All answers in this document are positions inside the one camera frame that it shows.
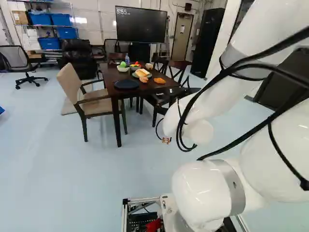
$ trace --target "black monitor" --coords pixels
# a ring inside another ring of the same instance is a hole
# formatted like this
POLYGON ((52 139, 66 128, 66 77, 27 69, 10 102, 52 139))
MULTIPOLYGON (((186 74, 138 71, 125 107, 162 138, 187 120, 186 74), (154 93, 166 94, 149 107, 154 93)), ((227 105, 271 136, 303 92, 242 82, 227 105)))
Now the black monitor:
POLYGON ((115 6, 117 39, 139 43, 164 43, 166 11, 115 6))

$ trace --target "beige upholstered chair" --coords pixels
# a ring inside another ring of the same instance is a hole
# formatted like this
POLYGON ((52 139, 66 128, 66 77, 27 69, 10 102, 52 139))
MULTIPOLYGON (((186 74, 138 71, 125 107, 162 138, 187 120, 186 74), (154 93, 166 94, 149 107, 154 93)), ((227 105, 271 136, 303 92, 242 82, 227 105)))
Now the beige upholstered chair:
MULTIPOLYGON (((57 80, 81 117, 84 140, 88 142, 86 119, 102 115, 112 115, 112 101, 108 95, 107 89, 86 93, 84 86, 103 80, 82 84, 71 63, 68 63, 60 70, 57 74, 57 80), (77 100, 77 92, 79 89, 81 89, 84 94, 84 99, 80 101, 77 100)), ((127 134, 126 112, 123 100, 120 102, 119 106, 119 113, 122 114, 125 134, 127 134)))

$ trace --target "black cabinet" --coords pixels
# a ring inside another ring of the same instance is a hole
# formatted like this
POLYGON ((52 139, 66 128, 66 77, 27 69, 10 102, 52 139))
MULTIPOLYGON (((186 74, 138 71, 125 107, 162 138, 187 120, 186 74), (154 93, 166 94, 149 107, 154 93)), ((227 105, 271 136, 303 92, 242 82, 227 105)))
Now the black cabinet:
POLYGON ((223 8, 204 11, 191 67, 191 73, 198 77, 206 76, 224 12, 223 8))

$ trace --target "black plate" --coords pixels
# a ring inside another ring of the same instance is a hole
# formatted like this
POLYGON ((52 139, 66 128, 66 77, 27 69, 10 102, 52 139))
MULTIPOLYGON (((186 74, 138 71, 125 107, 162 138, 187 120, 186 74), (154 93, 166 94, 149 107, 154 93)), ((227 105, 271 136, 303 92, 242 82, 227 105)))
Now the black plate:
POLYGON ((135 80, 130 80, 130 79, 124 79, 124 80, 119 80, 114 83, 115 88, 117 89, 123 89, 123 90, 130 90, 130 89, 136 89, 140 85, 137 81, 135 80))

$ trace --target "bowl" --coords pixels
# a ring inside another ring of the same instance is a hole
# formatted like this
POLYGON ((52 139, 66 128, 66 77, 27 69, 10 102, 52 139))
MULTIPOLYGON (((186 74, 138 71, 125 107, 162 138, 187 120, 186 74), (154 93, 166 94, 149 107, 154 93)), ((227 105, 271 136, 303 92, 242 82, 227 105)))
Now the bowl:
POLYGON ((135 72, 137 69, 140 69, 140 66, 139 67, 131 66, 131 71, 135 72))
POLYGON ((130 67, 125 67, 124 68, 124 67, 121 67, 120 65, 118 65, 117 69, 118 69, 118 71, 120 71, 122 73, 125 73, 125 72, 127 72, 130 69, 130 67))

